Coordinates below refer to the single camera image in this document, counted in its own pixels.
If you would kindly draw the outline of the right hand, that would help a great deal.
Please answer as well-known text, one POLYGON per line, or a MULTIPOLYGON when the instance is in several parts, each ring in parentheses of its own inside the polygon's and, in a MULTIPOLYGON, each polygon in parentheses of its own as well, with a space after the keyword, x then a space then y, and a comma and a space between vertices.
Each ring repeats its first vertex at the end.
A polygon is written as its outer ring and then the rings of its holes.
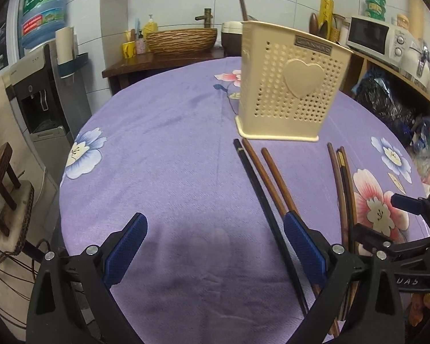
POLYGON ((416 327, 423 320, 423 310, 430 310, 430 293, 412 294, 408 321, 411 326, 416 327))

